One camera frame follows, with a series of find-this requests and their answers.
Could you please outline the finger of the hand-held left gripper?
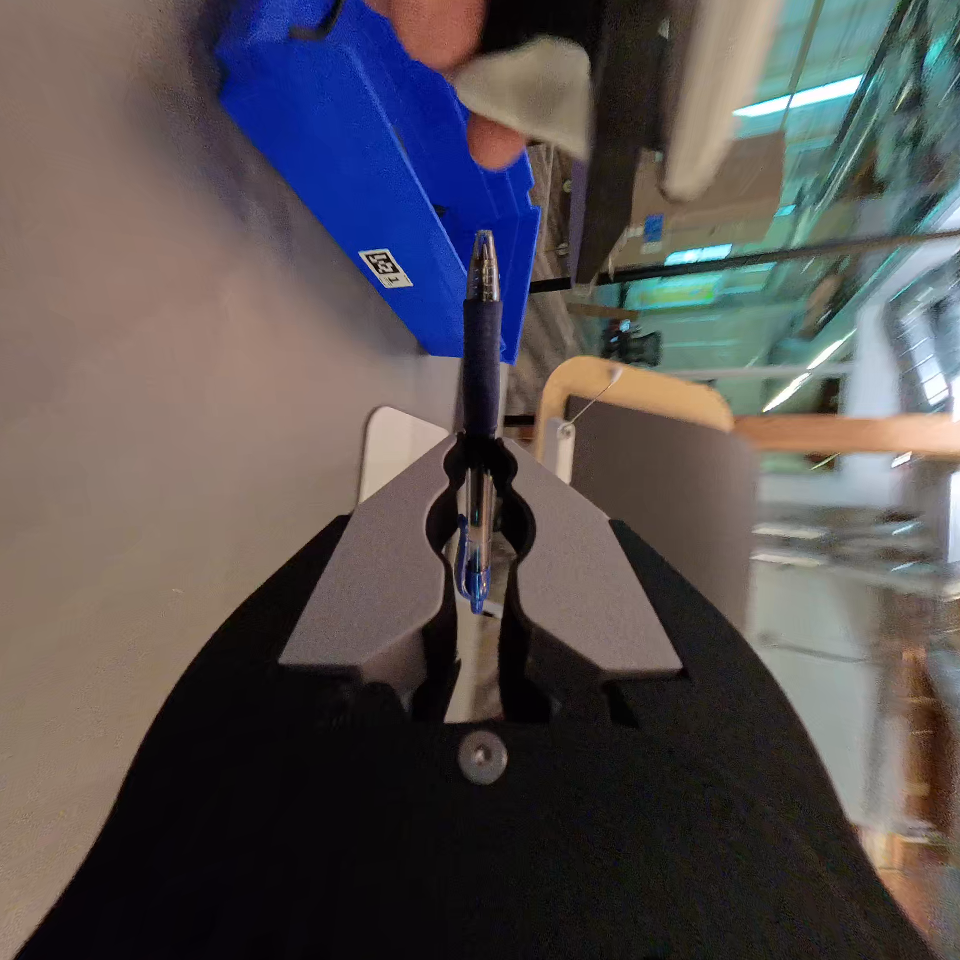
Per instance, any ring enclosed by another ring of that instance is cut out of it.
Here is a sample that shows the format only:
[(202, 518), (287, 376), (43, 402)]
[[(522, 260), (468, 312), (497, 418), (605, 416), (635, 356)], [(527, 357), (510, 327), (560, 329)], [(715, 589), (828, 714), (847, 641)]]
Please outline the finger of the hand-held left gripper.
[(700, 197), (715, 180), (776, 34), (780, 1), (669, 1), (660, 190)]
[(669, 21), (664, 1), (600, 2), (590, 56), (588, 156), (575, 285), (604, 270), (632, 221), (642, 154), (662, 146)]

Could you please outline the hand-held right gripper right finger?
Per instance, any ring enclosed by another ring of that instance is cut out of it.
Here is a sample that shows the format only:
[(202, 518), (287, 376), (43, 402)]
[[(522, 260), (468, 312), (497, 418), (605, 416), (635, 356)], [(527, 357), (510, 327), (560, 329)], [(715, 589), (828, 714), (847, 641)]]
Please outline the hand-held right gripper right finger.
[(514, 551), (501, 678), (669, 678), (681, 660), (611, 519), (512, 440), (484, 447)]

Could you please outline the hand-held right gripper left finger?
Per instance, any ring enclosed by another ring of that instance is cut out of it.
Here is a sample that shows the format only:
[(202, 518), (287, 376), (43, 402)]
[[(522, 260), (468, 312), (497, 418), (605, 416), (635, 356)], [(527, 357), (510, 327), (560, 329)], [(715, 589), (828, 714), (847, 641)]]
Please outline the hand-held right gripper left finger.
[(279, 656), (325, 676), (444, 676), (458, 666), (457, 609), (428, 518), (450, 493), (448, 436), (348, 518)]

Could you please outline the blue ballpoint pen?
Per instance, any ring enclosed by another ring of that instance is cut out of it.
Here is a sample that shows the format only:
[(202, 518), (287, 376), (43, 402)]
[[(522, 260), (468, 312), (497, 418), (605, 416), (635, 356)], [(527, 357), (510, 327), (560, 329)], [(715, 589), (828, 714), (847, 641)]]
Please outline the blue ballpoint pen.
[(484, 614), (492, 582), (498, 517), (497, 432), (500, 407), (502, 293), (497, 242), (476, 232), (462, 302), (458, 445), (463, 511), (458, 518), (457, 591), (475, 616)]

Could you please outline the person's left hand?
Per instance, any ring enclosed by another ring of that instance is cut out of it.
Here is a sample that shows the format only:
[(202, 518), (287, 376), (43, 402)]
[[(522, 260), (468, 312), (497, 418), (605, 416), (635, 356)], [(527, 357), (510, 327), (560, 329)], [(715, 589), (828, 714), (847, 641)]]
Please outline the person's left hand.
[[(367, 1), (386, 18), (415, 61), (450, 74), (468, 63), (479, 48), (486, 21), (485, 1)], [(470, 154), (487, 170), (511, 166), (525, 152), (522, 133), (471, 114), (466, 124)]]

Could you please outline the cardboard panel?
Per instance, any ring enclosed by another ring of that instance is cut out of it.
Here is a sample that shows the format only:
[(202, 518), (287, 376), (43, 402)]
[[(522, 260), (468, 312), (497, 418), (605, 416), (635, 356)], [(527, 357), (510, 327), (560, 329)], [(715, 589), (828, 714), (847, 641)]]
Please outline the cardboard panel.
[(786, 135), (735, 139), (713, 182), (688, 200), (669, 198), (664, 162), (645, 157), (634, 178), (628, 234), (667, 253), (761, 241), (781, 207)]

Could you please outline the black board with wooden rim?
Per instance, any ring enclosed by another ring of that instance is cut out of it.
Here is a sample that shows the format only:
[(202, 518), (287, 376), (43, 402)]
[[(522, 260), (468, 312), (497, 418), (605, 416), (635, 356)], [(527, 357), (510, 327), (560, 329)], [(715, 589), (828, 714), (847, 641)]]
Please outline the black board with wooden rim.
[(594, 356), (547, 378), (532, 451), (630, 528), (736, 629), (748, 619), (757, 458), (721, 394)]

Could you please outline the large blue bin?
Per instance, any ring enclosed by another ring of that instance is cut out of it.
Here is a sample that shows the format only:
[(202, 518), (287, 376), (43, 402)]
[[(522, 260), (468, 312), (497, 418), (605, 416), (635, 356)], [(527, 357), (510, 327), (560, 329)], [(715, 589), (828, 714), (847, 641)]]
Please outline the large blue bin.
[(216, 45), (223, 108), (427, 354), (463, 354), (474, 236), (499, 261), (514, 365), (541, 222), (528, 156), (488, 171), (467, 109), (365, 2), (236, 2)]

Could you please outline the wooden ceiling beam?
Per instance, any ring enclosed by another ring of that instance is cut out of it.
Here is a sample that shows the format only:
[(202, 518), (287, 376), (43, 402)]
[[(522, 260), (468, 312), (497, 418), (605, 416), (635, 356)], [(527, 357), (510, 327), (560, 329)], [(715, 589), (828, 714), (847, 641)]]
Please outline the wooden ceiling beam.
[(767, 453), (911, 453), (922, 459), (959, 460), (959, 422), (948, 414), (748, 415), (735, 420), (733, 431)]

